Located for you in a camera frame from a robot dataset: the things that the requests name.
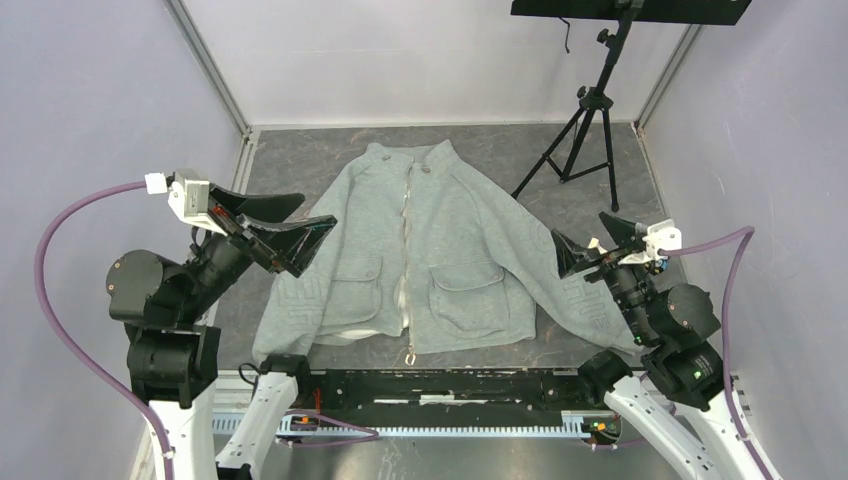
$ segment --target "gray speckled surface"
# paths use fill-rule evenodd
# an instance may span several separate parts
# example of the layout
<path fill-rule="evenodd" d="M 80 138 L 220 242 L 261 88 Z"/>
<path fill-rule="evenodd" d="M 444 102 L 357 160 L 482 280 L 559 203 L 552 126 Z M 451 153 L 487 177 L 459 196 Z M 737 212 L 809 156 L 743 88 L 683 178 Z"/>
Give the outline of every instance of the gray speckled surface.
<path fill-rule="evenodd" d="M 484 125 L 403 127 L 376 129 L 289 130 L 262 132 L 259 137 L 248 193 L 306 195 L 292 219 L 304 215 L 336 178 L 342 167 L 365 151 L 371 142 L 386 146 L 431 145 L 449 138 L 465 162 L 512 192 L 562 126 Z M 612 125 L 618 183 L 618 215 L 644 223 L 662 220 L 664 214 L 648 164 L 630 125 Z M 572 135 L 553 155 L 565 163 Z M 604 162 L 603 129 L 594 124 L 581 149 L 575 172 Z M 543 166 L 522 192 L 519 201 L 550 228 L 586 243 L 592 236 L 610 245 L 598 212 L 609 209 L 606 170 L 561 185 L 556 174 Z M 657 278 L 658 286 L 683 280 L 679 263 Z M 218 353 L 220 368 L 235 368 L 252 361 L 251 346 L 273 277 L 252 267 L 222 298 L 215 325 L 223 328 Z M 309 352 L 313 368 L 408 368 L 404 356 L 408 337 L 376 335 L 347 347 L 314 345 Z M 419 355 L 415 368 L 473 367 L 578 367 L 600 349 L 565 331 L 539 309 L 536 338 L 512 345 L 459 352 Z M 638 364 L 637 358 L 629 361 Z"/>

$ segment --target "jacket sleeve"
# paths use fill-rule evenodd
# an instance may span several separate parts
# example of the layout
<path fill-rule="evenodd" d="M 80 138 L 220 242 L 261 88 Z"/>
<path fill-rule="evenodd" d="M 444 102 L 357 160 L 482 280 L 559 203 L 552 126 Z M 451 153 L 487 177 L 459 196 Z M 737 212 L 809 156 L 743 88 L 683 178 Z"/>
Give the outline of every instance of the jacket sleeve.
<path fill-rule="evenodd" d="M 309 216 L 333 215 L 338 223 L 324 239 L 312 263 L 295 278 L 283 272 L 274 279 L 271 297 L 253 341 L 253 358 L 262 362 L 271 353 L 305 355 L 324 318 L 330 282 L 341 253 L 347 217 L 347 200 L 361 167 L 347 164 L 330 188 L 310 210 Z"/>
<path fill-rule="evenodd" d="M 550 229 L 482 173 L 460 167 L 458 179 L 471 193 L 493 260 L 569 332 L 602 347 L 640 351 L 606 285 L 583 275 L 560 279 Z"/>

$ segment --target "jacket pocket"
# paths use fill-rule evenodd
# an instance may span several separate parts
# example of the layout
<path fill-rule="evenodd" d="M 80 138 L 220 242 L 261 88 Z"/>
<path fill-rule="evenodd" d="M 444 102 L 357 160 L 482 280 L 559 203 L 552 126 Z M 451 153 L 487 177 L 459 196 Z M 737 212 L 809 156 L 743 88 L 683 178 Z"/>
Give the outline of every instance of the jacket pocket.
<path fill-rule="evenodd" d="M 324 309 L 324 325 L 365 322 L 380 311 L 381 257 L 351 256 L 339 260 Z"/>
<path fill-rule="evenodd" d="M 430 311 L 447 332 L 479 338 L 504 330 L 509 305 L 504 269 L 494 262 L 431 267 Z"/>

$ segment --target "zipper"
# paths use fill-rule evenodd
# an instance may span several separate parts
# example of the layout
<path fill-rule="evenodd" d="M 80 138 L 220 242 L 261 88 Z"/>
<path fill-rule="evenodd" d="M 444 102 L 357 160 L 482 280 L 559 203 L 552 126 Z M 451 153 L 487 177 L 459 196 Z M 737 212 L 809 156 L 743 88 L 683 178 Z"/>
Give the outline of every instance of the zipper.
<path fill-rule="evenodd" d="M 401 210 L 400 214 L 403 218 L 403 275 L 400 277 L 400 289 L 398 293 L 398 305 L 400 307 L 402 322 L 401 329 L 409 328 L 409 348 L 407 349 L 406 358 L 403 361 L 403 363 L 409 366 L 415 364 L 415 340 L 412 334 L 412 312 L 409 309 L 409 197 L 412 193 L 411 179 L 413 165 L 415 165 L 415 161 L 411 162 L 409 164 L 409 168 L 406 170 L 406 193 L 403 196 L 403 210 Z"/>

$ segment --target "gray jacket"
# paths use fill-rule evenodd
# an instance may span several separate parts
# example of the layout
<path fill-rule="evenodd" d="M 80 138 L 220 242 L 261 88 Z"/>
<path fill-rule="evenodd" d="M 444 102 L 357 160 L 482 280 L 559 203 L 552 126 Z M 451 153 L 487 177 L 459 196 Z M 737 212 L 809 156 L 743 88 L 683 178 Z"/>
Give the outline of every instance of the gray jacket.
<path fill-rule="evenodd" d="M 450 141 L 372 143 L 311 211 L 328 214 L 338 225 L 312 265 L 274 281 L 257 361 L 404 326 L 411 353 L 509 344 L 536 336 L 536 303 L 590 342 L 638 350 L 603 282 L 560 279 L 550 231 Z"/>

